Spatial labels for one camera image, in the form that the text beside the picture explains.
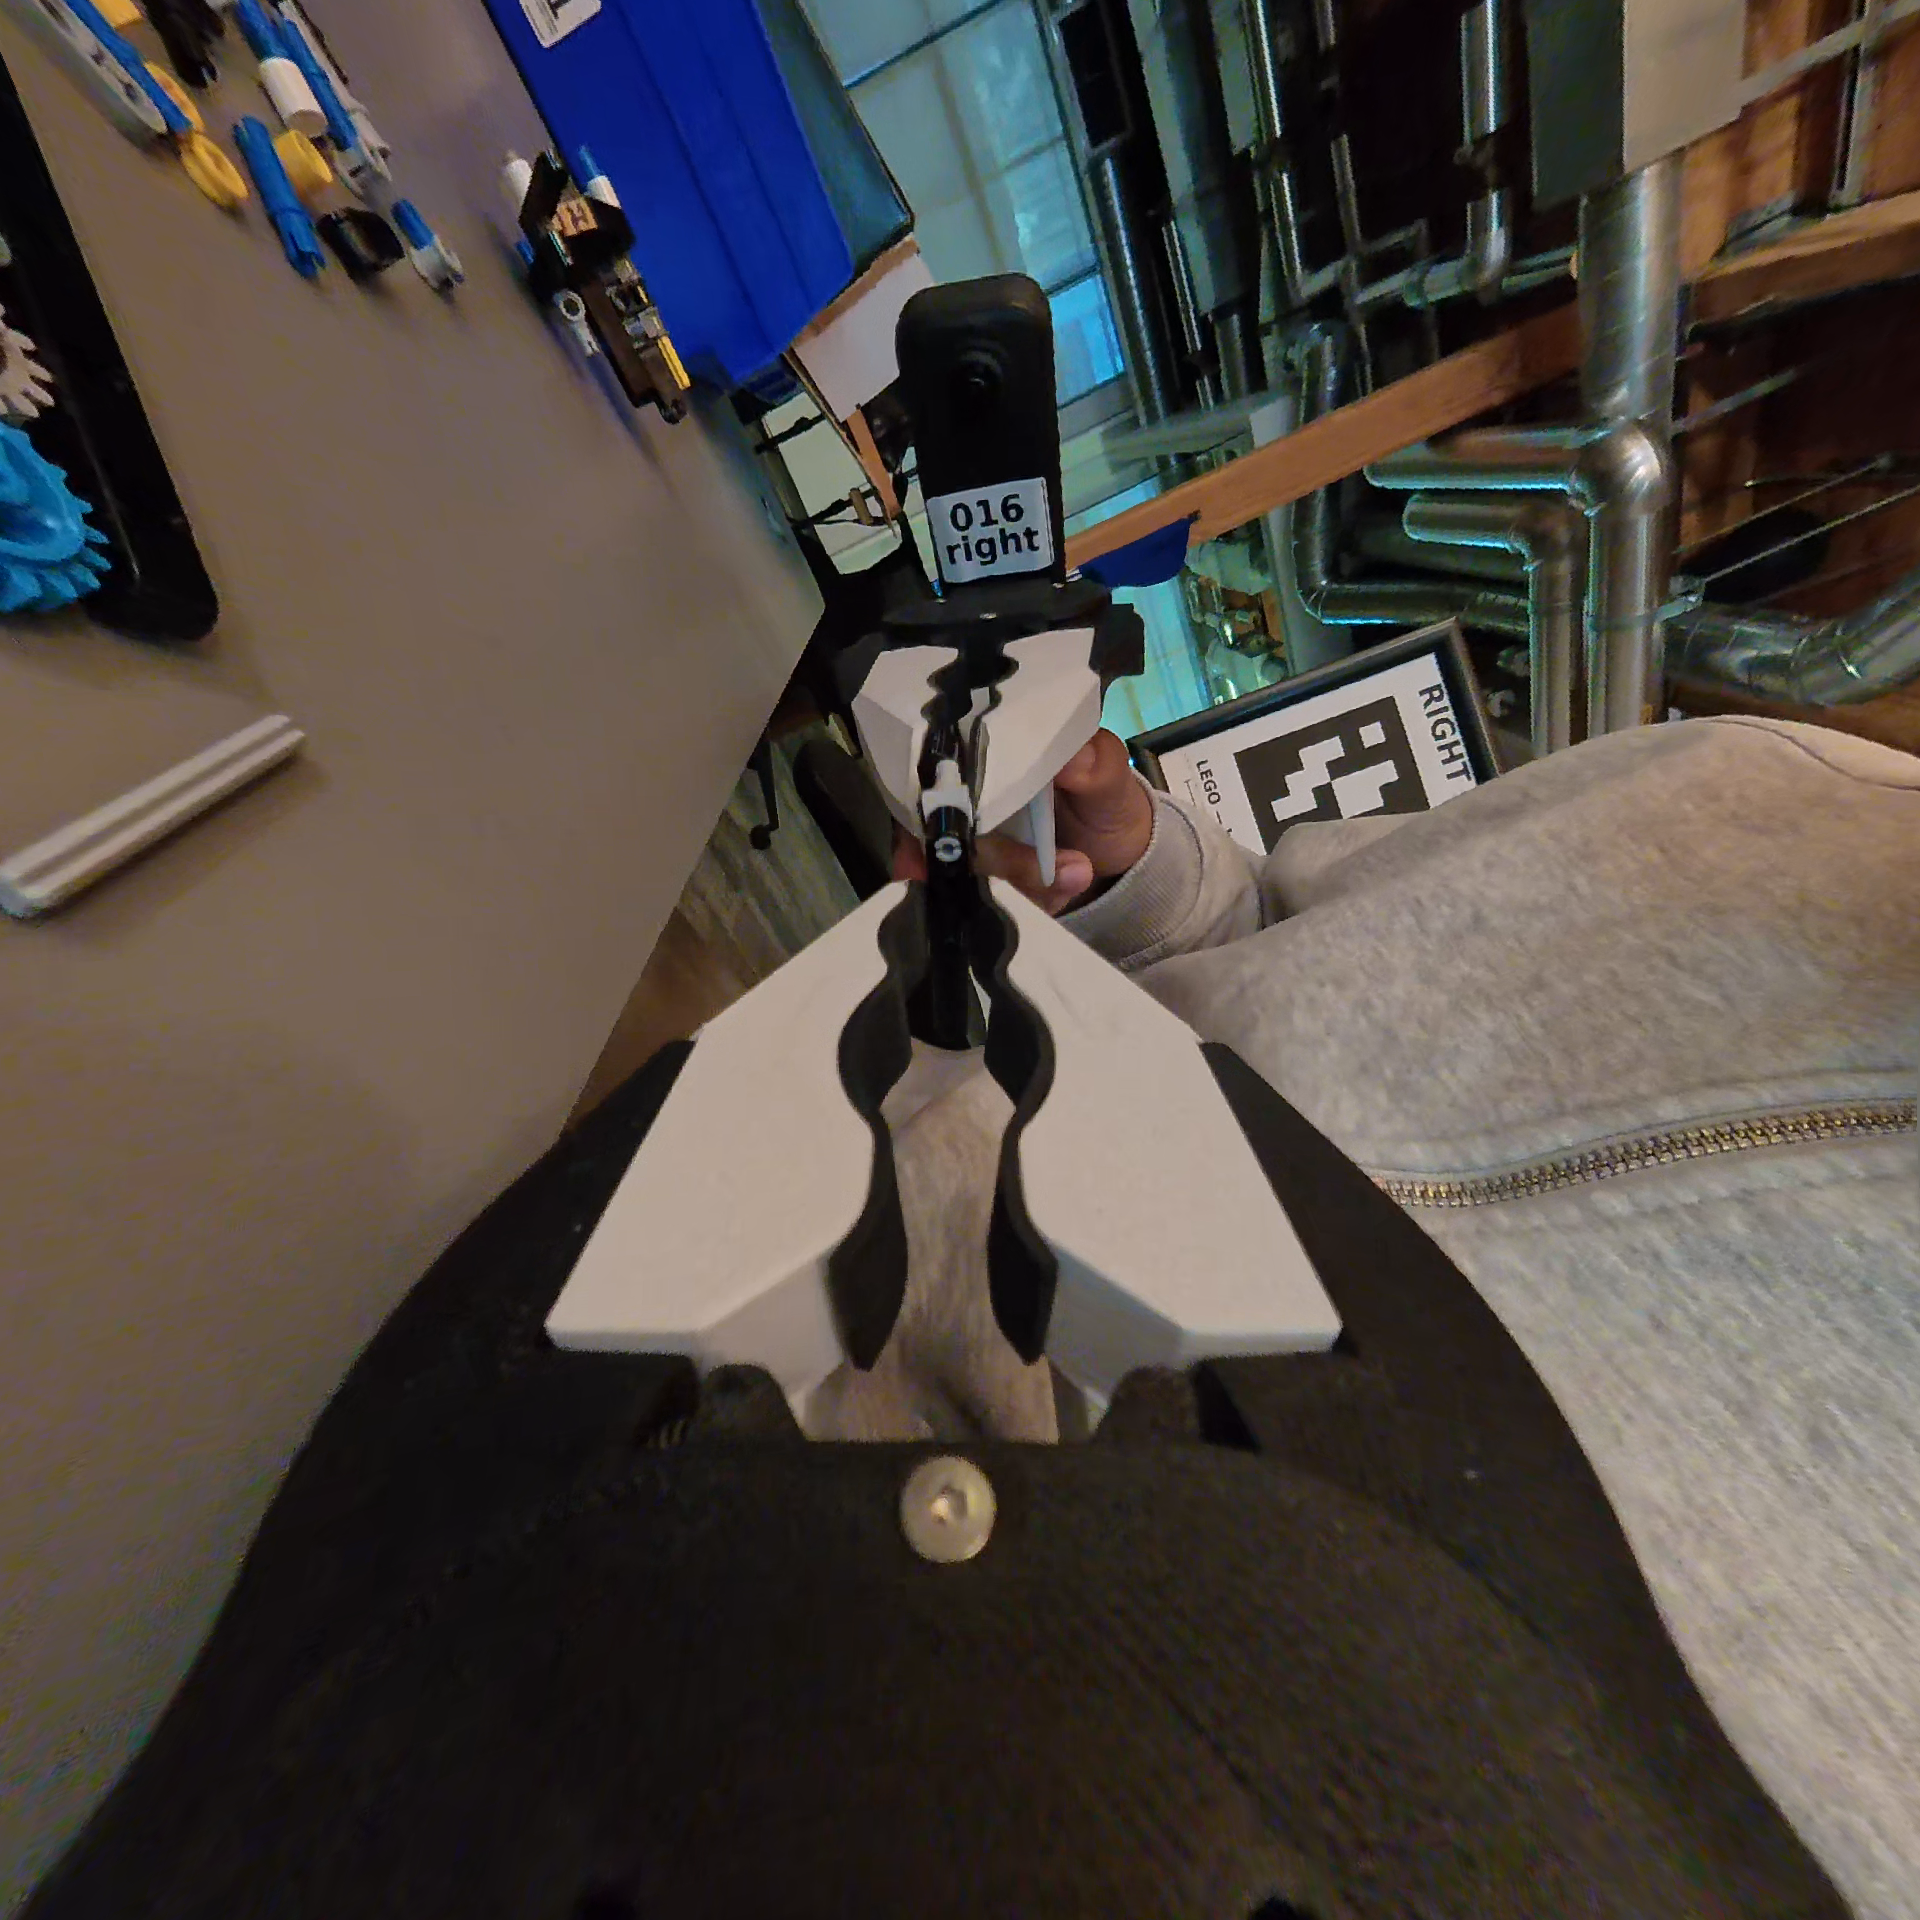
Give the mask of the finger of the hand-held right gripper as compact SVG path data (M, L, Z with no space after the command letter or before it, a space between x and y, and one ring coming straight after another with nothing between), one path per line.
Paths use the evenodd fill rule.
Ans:
M1007 639L1004 675L973 718L973 820L1007 825L1079 755L1100 723L1095 628Z
M927 706L942 695L942 675L952 667L952 646L857 646L848 656L848 712L860 750L890 820L912 835L924 834L920 750Z

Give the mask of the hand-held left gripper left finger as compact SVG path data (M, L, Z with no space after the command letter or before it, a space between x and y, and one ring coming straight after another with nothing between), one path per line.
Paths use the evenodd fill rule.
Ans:
M768 1373L804 1408L873 1373L908 1235L882 1115L912 1066L920 890L890 883L668 1052L646 1138L546 1333L590 1357Z

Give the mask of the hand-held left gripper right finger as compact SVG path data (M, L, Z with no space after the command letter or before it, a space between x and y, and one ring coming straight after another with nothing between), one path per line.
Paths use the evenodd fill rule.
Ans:
M1011 1101L988 1297L1096 1422L1132 1373L1327 1357L1342 1321L1200 1036L988 883L987 1071Z

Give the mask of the black lego axle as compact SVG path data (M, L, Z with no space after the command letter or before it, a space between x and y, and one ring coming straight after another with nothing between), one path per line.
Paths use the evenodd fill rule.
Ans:
M913 1036L945 1052L987 1041L973 965L993 895L976 871L976 834L967 804L936 804L924 818L920 868L924 977L912 1003Z

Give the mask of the person's right forearm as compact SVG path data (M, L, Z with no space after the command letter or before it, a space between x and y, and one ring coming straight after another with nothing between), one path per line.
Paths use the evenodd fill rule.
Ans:
M1127 868L1096 868L1095 890L1061 924L1121 973L1140 977L1174 956L1196 956L1282 924L1282 897L1207 812L1168 800L1123 771L1121 852Z

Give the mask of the black lego assembly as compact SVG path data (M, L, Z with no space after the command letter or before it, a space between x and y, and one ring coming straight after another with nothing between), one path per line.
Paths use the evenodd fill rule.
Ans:
M505 155L500 185L528 295L585 359L604 364L635 407L679 425L692 378L635 264L638 232L607 171L587 151L576 161Z

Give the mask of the grey ridged lego piece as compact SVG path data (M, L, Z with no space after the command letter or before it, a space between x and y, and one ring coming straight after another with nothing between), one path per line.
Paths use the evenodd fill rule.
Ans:
M304 745L308 736L293 718L266 714L3 852L3 915L10 920L38 920L69 909L160 844L288 769Z

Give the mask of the blue grey lego connector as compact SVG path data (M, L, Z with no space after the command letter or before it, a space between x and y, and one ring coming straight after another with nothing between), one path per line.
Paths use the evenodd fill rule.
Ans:
M391 143L374 132L368 109L353 92L346 70L335 62L311 11L304 4L274 4L274 11L281 13L288 37L297 37L302 47L308 47L311 67L324 73L329 97L339 109L335 117L353 127L353 147L367 157L372 178L391 179Z

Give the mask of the long blue lego pin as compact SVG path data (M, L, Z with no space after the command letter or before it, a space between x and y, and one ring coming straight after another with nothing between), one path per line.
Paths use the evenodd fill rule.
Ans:
M266 121L244 115L232 121L238 157L244 161L254 195L279 237L281 256L304 281L324 276L324 247L311 214L302 202L293 178L274 147Z

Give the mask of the large blue lego gear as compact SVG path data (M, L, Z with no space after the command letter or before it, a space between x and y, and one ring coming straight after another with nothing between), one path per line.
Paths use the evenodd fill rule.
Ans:
M3 423L3 618L93 599L112 572L108 537L29 436Z

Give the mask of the short grey lego beam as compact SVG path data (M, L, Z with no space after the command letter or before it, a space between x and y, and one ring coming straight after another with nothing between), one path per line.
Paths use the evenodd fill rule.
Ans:
M143 95L139 87L128 87L112 67L93 58L93 47L80 32L80 22L64 4L3 4L3 13L47 42L47 48L86 87L93 104L100 109L125 138L131 138L136 147L175 143L175 135L164 117L170 103Z

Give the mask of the person's right hand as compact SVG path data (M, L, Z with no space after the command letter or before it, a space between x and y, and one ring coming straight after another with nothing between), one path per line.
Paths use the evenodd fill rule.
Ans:
M1148 852L1152 793L1137 778L1123 741L1096 729L1055 774L1053 808L1053 879L1043 876L1040 850L1004 830L976 844L976 868L1087 938L1095 932L1095 902L1115 892Z

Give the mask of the black office chair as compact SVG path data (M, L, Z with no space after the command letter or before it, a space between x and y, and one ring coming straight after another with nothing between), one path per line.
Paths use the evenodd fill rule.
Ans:
M791 745L795 793L852 895L876 897L890 885L895 820L870 761L841 745L811 695L784 695L749 759L760 796L760 820L749 830L752 850L771 852L782 830L782 741Z

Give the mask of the white board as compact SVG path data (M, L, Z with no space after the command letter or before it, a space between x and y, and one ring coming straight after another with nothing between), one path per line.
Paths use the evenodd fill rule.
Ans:
M908 232L784 349L784 364L837 430L899 378L899 317L930 283L918 237Z

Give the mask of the blue cloth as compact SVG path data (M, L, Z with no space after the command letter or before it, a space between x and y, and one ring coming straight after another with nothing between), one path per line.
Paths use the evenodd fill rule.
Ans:
M1079 564L1082 577L1100 581L1110 590L1157 589L1174 581L1189 564L1192 515L1174 520L1148 537L1123 541L1105 554Z

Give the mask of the framed marker poster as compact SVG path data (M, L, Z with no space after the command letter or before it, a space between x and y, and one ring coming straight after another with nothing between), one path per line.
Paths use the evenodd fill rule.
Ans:
M1454 620L1142 731L1129 759L1253 856L1305 823L1431 812L1501 774Z

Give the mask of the blue plastic bin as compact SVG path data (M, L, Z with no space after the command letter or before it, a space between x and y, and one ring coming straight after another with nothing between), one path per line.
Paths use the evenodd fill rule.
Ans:
M585 179L593 161L685 370L763 387L912 237L912 209L804 4L491 4Z

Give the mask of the person's grey hoodie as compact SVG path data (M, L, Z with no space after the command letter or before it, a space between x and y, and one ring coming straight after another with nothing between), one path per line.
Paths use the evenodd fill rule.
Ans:
M1305 823L1140 973L1456 1261L1858 1916L1918 1916L1918 759L1756 714Z

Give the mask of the wooden ceiling beam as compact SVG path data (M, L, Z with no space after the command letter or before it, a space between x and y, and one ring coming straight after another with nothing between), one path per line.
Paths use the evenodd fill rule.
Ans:
M1691 281L1691 324L1727 328L1754 315L1828 301L1918 276L1918 194L1865 202L1791 232L1773 246L1709 264ZM1068 537L1068 564L1132 549L1166 530L1219 539L1289 505L1357 466L1397 453L1514 402L1577 367L1574 308L1559 308L1501 336L1349 402L1233 465Z

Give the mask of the grey metal box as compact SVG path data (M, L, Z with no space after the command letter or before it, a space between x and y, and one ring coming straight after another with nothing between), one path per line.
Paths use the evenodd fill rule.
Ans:
M1598 199L1739 115L1745 4L1523 4L1531 206Z

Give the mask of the black tray with gears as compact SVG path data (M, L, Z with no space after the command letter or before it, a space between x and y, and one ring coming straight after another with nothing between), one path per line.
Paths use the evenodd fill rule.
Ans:
M106 584L61 611L86 611L112 634L156 646L204 645L220 620L212 576L10 73L3 310L54 378L54 406L19 427L64 471L112 551Z

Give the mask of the metal duct pipes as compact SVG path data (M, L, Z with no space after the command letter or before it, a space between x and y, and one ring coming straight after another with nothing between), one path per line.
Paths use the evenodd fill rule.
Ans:
M1292 584L1333 628L1467 628L1525 636L1531 755L1654 723L1682 685L1773 709L1868 709L1918 685L1918 576L1842 618L1717 611L1673 599L1682 157L1577 209L1582 402L1562 427L1481 427L1364 466L1405 492L1405 539L1501 551L1525 594L1481 581L1342 581L1336 484L1292 512Z

